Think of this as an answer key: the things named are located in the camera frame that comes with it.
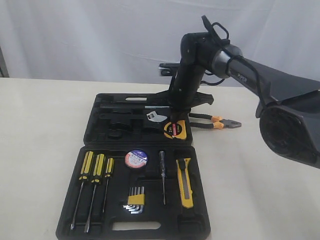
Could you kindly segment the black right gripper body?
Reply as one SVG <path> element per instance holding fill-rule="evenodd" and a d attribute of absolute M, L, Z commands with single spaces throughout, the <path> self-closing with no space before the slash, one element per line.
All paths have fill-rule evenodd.
<path fill-rule="evenodd" d="M 177 93 L 169 90 L 151 93 L 147 96 L 148 106 L 168 106 L 176 111 L 184 111 L 193 107 L 209 104 L 212 105 L 214 98 L 211 94 L 196 92 L 195 94 Z"/>

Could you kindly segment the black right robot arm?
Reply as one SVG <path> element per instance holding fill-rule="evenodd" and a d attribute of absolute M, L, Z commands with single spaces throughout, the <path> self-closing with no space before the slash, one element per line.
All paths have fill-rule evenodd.
<path fill-rule="evenodd" d="M 266 145 L 277 155 L 314 168 L 320 166 L 320 83 L 246 59 L 228 39 L 188 33 L 180 43 L 181 60 L 168 90 L 155 95 L 172 109 L 171 117 L 212 99 L 199 93 L 205 72 L 233 78 L 255 94 L 255 116 Z"/>

